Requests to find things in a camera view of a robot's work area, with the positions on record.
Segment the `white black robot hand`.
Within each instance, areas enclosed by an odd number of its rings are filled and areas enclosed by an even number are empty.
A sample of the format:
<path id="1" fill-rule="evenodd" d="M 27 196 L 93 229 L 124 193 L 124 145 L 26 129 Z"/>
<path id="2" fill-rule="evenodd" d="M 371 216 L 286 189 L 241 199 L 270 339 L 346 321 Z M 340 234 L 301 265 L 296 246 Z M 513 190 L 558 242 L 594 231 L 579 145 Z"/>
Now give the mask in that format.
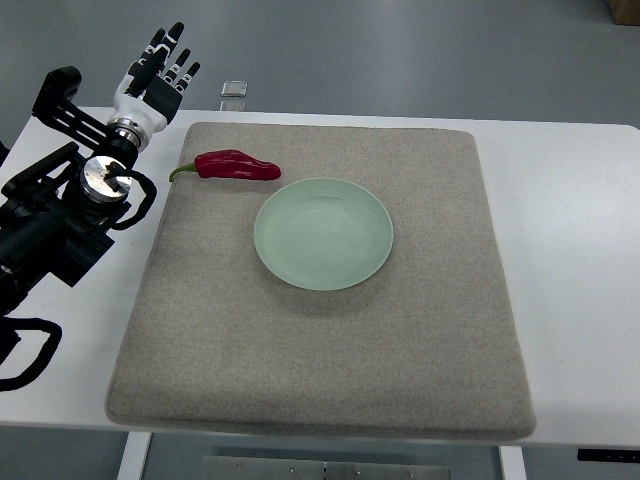
<path id="1" fill-rule="evenodd" d="M 116 88 L 111 124 L 133 129 L 140 140 L 149 140 L 172 122 L 200 69 L 198 62 L 189 61 L 189 49 L 171 57 L 183 31 L 184 24 L 177 22 L 154 34 Z"/>

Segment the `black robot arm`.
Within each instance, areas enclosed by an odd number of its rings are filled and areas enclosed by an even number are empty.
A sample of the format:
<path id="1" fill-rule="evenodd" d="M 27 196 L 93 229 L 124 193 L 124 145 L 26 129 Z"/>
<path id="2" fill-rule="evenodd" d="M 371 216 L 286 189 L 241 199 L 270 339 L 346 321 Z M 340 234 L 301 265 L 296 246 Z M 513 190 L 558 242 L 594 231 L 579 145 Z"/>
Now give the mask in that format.
<path id="1" fill-rule="evenodd" d="M 73 66 L 47 74 L 32 114 L 71 141 L 1 189 L 1 358 L 9 358 L 24 332 L 47 336 L 30 365 L 2 379 L 4 392 L 35 381 L 62 339 L 57 323 L 11 312 L 47 275 L 75 286 L 113 246 L 109 231 L 138 223 L 157 195 L 134 169 L 149 142 L 141 115 L 101 123 L 73 103 L 81 80 Z"/>

